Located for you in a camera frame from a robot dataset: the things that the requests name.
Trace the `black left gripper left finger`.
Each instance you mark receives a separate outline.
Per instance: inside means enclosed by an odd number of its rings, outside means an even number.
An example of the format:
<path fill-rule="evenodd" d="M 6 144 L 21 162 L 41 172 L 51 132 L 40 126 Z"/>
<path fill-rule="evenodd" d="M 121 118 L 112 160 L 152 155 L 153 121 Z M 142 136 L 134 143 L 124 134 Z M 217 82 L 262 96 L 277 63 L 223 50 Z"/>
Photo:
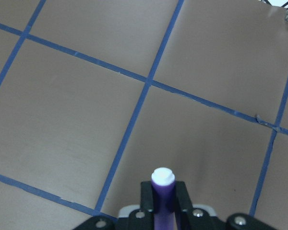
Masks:
<path fill-rule="evenodd" d="M 119 211 L 117 220 L 106 216 L 94 216 L 77 227 L 76 230 L 157 230 L 154 192 L 151 181 L 141 182 L 140 204 L 125 206 Z"/>

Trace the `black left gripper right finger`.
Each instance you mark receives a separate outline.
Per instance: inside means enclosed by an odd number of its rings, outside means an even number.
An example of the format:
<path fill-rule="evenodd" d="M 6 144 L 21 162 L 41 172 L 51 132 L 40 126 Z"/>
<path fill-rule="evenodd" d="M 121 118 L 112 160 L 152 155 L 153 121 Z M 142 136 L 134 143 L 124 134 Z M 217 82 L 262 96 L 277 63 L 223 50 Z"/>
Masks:
<path fill-rule="evenodd" d="M 208 208 L 193 207 L 185 182 L 175 182 L 175 215 L 179 230 L 272 230 L 273 227 L 244 213 L 220 220 Z"/>

